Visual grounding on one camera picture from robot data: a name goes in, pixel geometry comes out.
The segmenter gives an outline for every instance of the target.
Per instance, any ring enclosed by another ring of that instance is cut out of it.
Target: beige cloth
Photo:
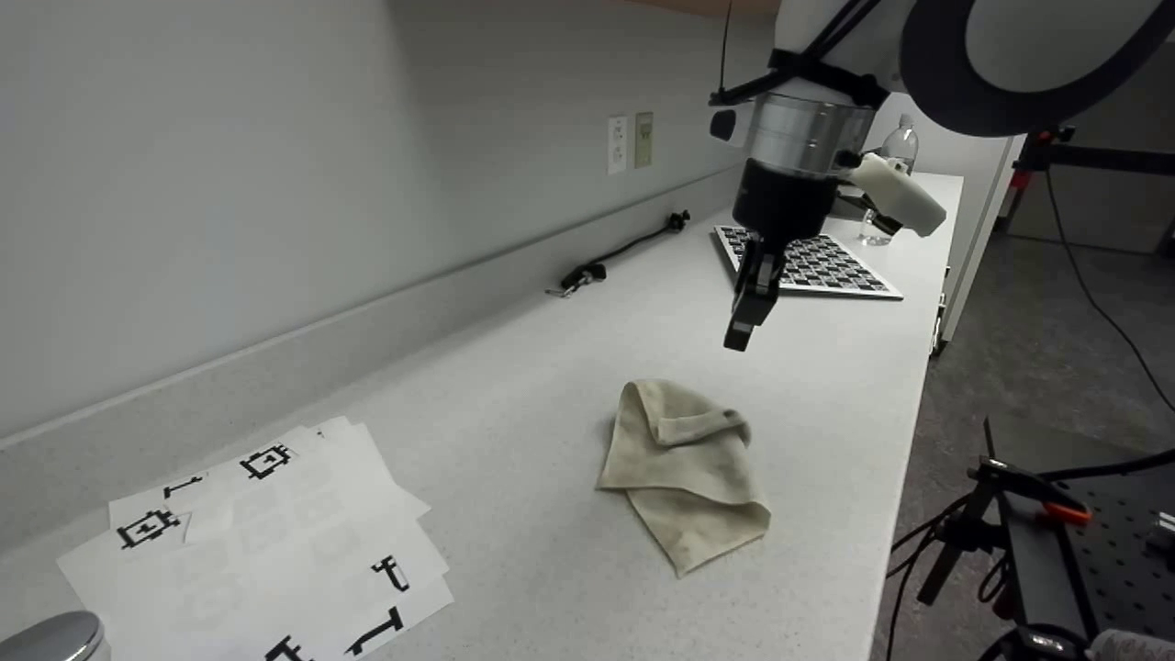
[[[772,524],[747,419],[674,382],[624,386],[598,487],[627,497],[676,573]]]

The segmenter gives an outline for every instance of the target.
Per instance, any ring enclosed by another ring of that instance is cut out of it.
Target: electrical outlet
[[[632,118],[627,114],[613,114],[610,118],[610,175],[621,175],[632,170]]]
[[[654,164],[654,110],[641,110],[632,120],[632,164],[636,170]]]

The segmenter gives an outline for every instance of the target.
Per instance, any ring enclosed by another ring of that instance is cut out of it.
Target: floor
[[[1133,332],[1175,397],[1175,260],[1079,249],[1097,301]],[[931,376],[901,533],[971,491],[983,456],[983,415],[1016,410],[1083,434],[1141,429],[1175,440],[1175,415],[1154,397],[1124,342],[1092,314],[1059,243],[1004,235],[976,276],[971,314]],[[980,658],[1007,626],[976,604],[993,558],[960,562],[933,610],[915,573],[897,661]],[[887,588],[873,661],[887,653],[897,580]]]

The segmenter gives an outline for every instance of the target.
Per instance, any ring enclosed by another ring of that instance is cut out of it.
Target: cloth
[[[1175,661],[1175,642],[1109,629],[1095,640],[1092,661]]]
[[[624,386],[598,487],[627,497],[679,576],[772,524],[747,419],[657,377]]]

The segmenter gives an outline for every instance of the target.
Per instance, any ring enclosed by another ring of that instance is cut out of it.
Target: white cabinet
[[[911,114],[920,131],[920,174],[953,174],[964,175],[964,203],[956,222],[956,243],[944,283],[944,327],[941,338],[953,342],[964,319],[972,276],[980,271],[996,217],[1007,199],[1007,184],[1015,175],[1015,161],[1021,153],[1021,136],[976,141],[953,129],[933,125],[911,96],[890,96],[877,110],[867,146],[877,146],[897,120]]]

